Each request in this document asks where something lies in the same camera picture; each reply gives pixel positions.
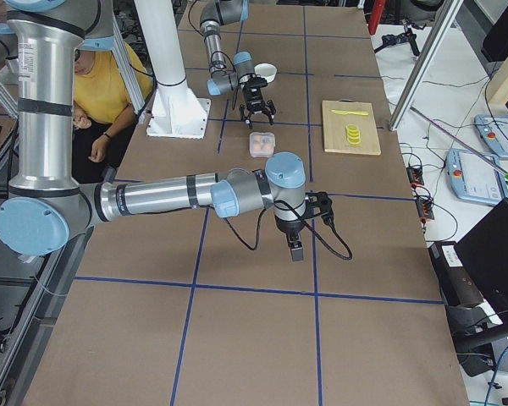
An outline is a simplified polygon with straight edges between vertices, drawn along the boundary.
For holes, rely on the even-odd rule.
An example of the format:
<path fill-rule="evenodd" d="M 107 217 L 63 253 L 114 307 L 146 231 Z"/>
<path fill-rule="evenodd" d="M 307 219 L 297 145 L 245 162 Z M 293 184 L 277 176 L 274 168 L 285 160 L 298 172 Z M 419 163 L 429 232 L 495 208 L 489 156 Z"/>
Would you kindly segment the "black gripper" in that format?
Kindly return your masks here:
<path fill-rule="evenodd" d="M 249 129 L 253 128 L 251 116 L 253 113 L 262 112 L 268 117 L 270 125 L 274 123 L 275 106 L 272 100 L 264 101 L 262 90 L 259 87 L 244 86 L 242 88 L 245 104 L 240 104 L 240 120 L 244 122 Z"/>
<path fill-rule="evenodd" d="M 279 217 L 275 218 L 278 230 L 285 234 L 286 243 L 290 249 L 291 259 L 294 262 L 304 260 L 304 249 L 301 245 L 295 246 L 295 242 L 301 241 L 301 230 L 303 223 L 301 220 L 283 220 Z"/>

